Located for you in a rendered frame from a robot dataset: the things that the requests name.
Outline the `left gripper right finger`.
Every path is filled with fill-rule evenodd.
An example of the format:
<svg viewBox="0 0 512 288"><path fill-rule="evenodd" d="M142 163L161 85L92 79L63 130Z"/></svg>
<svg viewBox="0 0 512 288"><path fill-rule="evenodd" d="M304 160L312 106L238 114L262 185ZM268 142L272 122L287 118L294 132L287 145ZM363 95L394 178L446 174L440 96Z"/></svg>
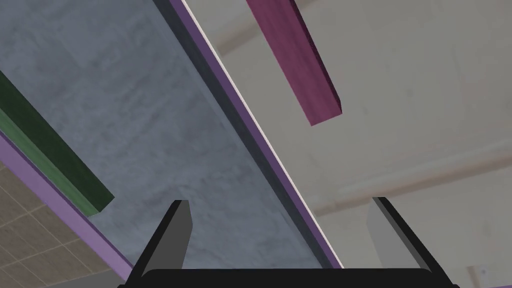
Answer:
<svg viewBox="0 0 512 288"><path fill-rule="evenodd" d="M370 201L367 228L383 268L435 270L430 252L386 197Z"/></svg>

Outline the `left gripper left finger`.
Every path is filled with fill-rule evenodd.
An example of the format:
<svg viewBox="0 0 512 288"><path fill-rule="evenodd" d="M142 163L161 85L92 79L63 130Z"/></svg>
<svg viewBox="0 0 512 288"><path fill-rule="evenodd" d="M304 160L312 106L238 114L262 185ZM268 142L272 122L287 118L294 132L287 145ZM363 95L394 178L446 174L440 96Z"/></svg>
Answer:
<svg viewBox="0 0 512 288"><path fill-rule="evenodd" d="M135 274L156 269L180 269L191 238L193 221L187 200L175 200L135 264Z"/></svg>

